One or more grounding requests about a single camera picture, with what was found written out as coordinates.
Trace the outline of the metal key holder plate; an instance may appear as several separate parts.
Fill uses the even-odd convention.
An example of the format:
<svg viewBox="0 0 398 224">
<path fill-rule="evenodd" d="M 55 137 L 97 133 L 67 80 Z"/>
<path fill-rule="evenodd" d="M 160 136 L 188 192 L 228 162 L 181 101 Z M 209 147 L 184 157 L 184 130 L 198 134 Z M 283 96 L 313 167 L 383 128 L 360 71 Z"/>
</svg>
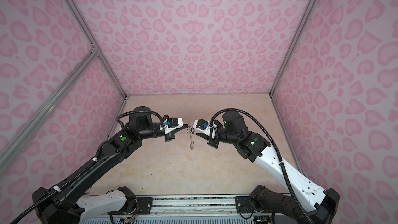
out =
<svg viewBox="0 0 398 224">
<path fill-rule="evenodd" d="M 193 140 L 193 136 L 195 134 L 194 128 L 193 127 L 189 127 L 187 129 L 187 133 L 189 135 L 189 140 L 190 140 L 189 147 L 190 147 L 191 150 L 194 150 L 194 147 L 195 147 L 195 143 L 194 143 L 194 140 Z"/>
</svg>

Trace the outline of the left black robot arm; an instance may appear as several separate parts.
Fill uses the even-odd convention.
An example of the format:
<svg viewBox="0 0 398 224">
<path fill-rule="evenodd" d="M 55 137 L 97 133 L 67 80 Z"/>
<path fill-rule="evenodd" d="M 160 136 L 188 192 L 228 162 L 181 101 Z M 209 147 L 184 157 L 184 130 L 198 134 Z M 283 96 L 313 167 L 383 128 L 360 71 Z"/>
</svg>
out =
<svg viewBox="0 0 398 224">
<path fill-rule="evenodd" d="M 101 214 L 137 214 L 136 195 L 119 187 L 104 195 L 83 199 L 84 193 L 109 170 L 127 159 L 145 139 L 163 137 L 166 142 L 188 128 L 182 118 L 161 116 L 145 106 L 116 118 L 121 130 L 101 143 L 93 156 L 66 179 L 32 195 L 34 210 L 43 224 L 80 224 Z"/>
</svg>

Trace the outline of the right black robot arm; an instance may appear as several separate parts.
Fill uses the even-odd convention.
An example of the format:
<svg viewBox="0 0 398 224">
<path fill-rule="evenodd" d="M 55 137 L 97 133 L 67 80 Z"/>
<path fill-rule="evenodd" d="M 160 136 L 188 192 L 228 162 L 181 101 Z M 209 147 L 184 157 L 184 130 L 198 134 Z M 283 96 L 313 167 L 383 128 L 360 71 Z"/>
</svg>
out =
<svg viewBox="0 0 398 224">
<path fill-rule="evenodd" d="M 270 211 L 294 219 L 299 224 L 330 224 L 340 201 L 339 193 L 324 189 L 304 176 L 286 161 L 266 128 L 251 114 L 236 108 L 215 113 L 210 121 L 194 122 L 197 136 L 218 148 L 220 143 L 232 144 L 243 159 L 248 159 L 277 179 L 288 195 L 258 185 L 249 195 L 255 212 Z"/>
</svg>

